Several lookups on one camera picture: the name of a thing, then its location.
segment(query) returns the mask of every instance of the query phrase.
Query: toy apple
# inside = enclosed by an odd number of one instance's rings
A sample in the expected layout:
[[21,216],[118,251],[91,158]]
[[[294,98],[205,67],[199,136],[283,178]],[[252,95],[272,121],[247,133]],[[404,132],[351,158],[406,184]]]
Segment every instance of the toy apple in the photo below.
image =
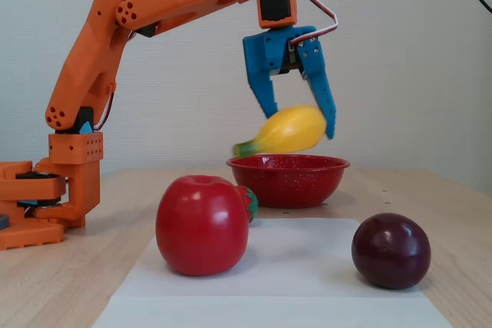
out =
[[162,257],[188,276],[222,273],[242,258],[258,201],[224,178],[180,177],[165,191],[155,221]]
[[352,259],[369,283],[399,290],[424,278],[431,265],[431,246],[424,230],[411,219],[382,213],[357,229]]

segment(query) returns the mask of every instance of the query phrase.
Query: plum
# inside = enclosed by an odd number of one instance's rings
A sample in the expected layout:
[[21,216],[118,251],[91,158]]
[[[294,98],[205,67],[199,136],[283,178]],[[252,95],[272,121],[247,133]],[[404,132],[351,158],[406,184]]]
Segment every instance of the plum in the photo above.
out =
[[369,283],[401,290],[424,278],[431,265],[431,245],[411,219],[381,213],[366,219],[355,232],[352,260]]

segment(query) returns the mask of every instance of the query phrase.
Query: blue part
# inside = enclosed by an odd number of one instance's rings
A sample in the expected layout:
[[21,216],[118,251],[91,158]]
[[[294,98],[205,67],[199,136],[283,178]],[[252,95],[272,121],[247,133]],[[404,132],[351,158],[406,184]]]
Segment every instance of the blue part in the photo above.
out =
[[38,205],[37,200],[19,200],[18,202],[23,203],[23,204],[28,204],[28,205]]
[[287,41],[314,30],[312,26],[290,26],[243,38],[248,82],[267,118],[278,111],[270,76],[276,75],[281,69]]
[[91,124],[89,122],[85,122],[82,125],[82,127],[80,128],[80,131],[78,133],[79,134],[91,134],[92,133]]
[[323,112],[327,122],[326,134],[328,139],[331,140],[335,132],[337,109],[325,71],[321,43],[317,38],[313,41],[306,40],[303,46],[298,46],[298,54],[302,63],[302,77],[308,82],[316,98],[317,105]]
[[[266,118],[278,111],[270,76],[280,71],[288,41],[313,31],[316,31],[314,26],[289,26],[243,38],[248,83]],[[319,49],[318,53],[314,53],[315,48]],[[321,44],[317,39],[307,40],[302,47],[297,46],[297,50],[302,63],[301,73],[309,83],[316,102],[327,120],[327,137],[331,140],[334,137],[336,110],[324,70]]]
[[0,230],[4,230],[10,226],[10,220],[8,219],[7,214],[0,214]]

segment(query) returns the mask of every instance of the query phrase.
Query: white paper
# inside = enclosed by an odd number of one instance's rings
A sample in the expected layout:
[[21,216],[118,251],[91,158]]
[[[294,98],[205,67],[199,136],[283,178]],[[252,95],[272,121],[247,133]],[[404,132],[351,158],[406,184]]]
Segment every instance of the white paper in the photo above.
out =
[[418,288],[382,290],[359,276],[351,258],[358,226],[257,219],[238,265],[211,277],[170,270],[154,238],[95,326],[449,327]]

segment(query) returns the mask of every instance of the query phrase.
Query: wooden table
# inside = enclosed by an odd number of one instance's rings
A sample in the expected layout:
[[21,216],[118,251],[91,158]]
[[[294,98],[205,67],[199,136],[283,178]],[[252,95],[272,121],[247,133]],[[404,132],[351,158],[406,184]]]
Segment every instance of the wooden table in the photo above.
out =
[[[420,288],[455,327],[492,326],[492,198],[426,171],[349,168],[327,205],[261,209],[259,217],[406,215],[427,232]],[[101,204],[61,244],[0,252],[1,327],[87,327],[154,235],[158,202],[186,174],[233,180],[229,168],[128,170],[103,177]]]

